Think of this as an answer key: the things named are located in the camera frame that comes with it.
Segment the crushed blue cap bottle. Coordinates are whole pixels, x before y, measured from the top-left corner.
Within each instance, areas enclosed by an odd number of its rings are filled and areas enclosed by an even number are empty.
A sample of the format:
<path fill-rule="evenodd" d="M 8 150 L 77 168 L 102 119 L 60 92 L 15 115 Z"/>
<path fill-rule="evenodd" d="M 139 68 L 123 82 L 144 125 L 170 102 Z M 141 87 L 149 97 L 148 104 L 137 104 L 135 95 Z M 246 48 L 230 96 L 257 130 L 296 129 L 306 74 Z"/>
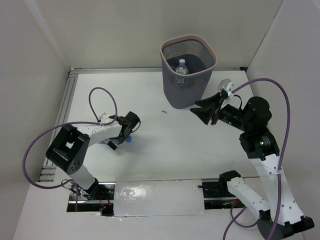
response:
<path fill-rule="evenodd" d="M 126 140 L 125 140 L 125 142 L 131 142 L 132 141 L 132 137 L 131 136 L 129 136 Z M 100 141 L 99 142 L 99 144 L 104 144 L 104 145 L 106 145 L 107 143 L 109 142 L 109 140 L 103 140 L 103 141 Z"/>

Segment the green white label bottle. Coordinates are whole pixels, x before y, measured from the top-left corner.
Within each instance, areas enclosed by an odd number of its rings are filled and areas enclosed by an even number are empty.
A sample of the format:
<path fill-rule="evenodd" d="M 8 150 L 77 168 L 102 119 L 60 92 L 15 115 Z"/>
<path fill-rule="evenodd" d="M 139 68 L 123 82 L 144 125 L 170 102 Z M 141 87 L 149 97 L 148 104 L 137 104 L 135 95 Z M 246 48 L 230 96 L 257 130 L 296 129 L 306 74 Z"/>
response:
<path fill-rule="evenodd" d="M 178 66 L 175 68 L 175 72 L 178 74 L 178 76 L 175 78 L 175 83 L 180 86 L 184 85 L 186 82 L 186 79 L 183 78 L 183 76 L 189 74 L 189 69 L 186 66 L 186 60 L 180 59 Z"/>

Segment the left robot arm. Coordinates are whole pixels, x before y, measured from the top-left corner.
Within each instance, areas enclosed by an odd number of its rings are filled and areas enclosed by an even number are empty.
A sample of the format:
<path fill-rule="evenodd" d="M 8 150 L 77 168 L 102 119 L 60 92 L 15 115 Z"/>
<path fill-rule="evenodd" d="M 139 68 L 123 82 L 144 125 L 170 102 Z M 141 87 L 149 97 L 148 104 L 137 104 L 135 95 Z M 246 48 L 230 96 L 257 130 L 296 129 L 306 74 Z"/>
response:
<path fill-rule="evenodd" d="M 106 190 L 84 165 L 88 148 L 105 142 L 112 150 L 116 150 L 140 123 L 140 118 L 130 111 L 126 116 L 107 116 L 104 113 L 97 125 L 81 124 L 75 127 L 66 124 L 62 126 L 45 155 L 75 181 L 86 199 L 96 200 Z"/>

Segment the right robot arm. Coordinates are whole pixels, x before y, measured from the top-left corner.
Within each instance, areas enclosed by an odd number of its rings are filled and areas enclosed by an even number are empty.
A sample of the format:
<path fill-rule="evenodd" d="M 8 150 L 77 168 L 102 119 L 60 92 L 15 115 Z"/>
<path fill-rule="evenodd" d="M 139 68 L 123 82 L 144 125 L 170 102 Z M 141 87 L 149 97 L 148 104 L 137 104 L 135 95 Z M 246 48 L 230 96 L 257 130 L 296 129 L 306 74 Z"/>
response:
<path fill-rule="evenodd" d="M 241 130 L 240 145 L 254 165 L 266 194 L 263 198 L 247 185 L 235 171 L 220 174 L 218 190 L 223 196 L 236 196 L 257 220 L 264 239 L 268 238 L 272 226 L 276 227 L 273 240 L 288 238 L 294 234 L 314 228 L 312 218 L 299 208 L 282 169 L 278 169 L 280 150 L 275 137 L 267 128 L 271 119 L 269 103 L 262 97 L 251 97 L 244 108 L 224 104 L 225 92 L 195 102 L 191 108 L 206 125 L 222 121 Z"/>

